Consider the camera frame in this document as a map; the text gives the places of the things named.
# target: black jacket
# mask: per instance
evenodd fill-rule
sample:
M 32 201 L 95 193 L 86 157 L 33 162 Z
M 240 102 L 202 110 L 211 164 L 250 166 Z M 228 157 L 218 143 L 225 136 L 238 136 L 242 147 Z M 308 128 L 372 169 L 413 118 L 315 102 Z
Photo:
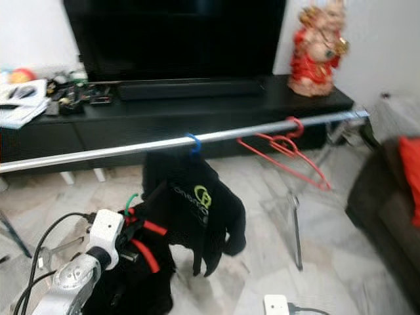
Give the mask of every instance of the black jacket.
M 194 251 L 194 275 L 200 273 L 203 258 L 207 265 L 205 276 L 208 276 L 216 269 L 222 253 L 236 255 L 245 247 L 243 204 L 198 155 L 176 157 L 148 153 L 143 168 L 143 200 L 147 201 L 165 180 L 171 192 L 173 212 L 168 228 L 169 243 Z

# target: television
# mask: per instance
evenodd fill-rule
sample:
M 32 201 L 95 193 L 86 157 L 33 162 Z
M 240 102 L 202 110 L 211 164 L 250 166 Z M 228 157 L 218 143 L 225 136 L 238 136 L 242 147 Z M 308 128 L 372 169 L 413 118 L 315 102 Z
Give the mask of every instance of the television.
M 64 0 L 89 81 L 272 73 L 285 0 Z

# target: pile of papers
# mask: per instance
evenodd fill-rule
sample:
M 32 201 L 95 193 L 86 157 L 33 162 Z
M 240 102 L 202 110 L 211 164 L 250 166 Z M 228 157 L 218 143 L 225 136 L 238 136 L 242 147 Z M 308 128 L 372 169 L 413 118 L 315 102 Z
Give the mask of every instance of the pile of papers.
M 33 87 L 33 95 L 24 98 L 10 98 L 16 88 Z M 42 114 L 48 106 L 49 98 L 45 97 L 47 81 L 44 79 L 27 83 L 0 85 L 0 127 L 19 129 L 34 117 Z

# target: black tv cabinet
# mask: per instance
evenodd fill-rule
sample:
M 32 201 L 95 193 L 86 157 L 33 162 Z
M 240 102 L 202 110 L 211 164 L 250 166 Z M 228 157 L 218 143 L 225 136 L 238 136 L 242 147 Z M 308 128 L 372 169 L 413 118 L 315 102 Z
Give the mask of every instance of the black tv cabinet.
M 351 110 L 353 101 L 338 89 L 326 97 L 307 98 L 287 87 L 286 75 L 265 79 L 265 93 L 244 96 L 166 98 L 121 101 L 107 106 L 85 106 L 85 113 L 71 116 L 41 115 L 20 130 L 2 129 L 1 162 L 40 158 L 83 150 L 109 148 L 185 133 L 202 134 L 283 120 Z M 323 126 L 309 127 L 297 141 L 301 148 L 319 148 L 326 140 Z M 235 140 L 203 145 L 206 158 L 248 154 Z M 29 169 L 21 173 L 75 171 L 142 163 L 144 154 L 107 157 Z

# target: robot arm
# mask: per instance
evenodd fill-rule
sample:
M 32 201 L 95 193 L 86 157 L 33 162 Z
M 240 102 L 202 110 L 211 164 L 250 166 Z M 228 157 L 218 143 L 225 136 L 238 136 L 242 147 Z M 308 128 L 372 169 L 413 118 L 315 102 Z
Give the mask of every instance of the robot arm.
M 54 274 L 51 288 L 33 315 L 78 315 L 104 270 L 118 263 L 116 240 L 123 228 L 119 213 L 100 210 L 93 222 L 87 252 L 66 263 Z

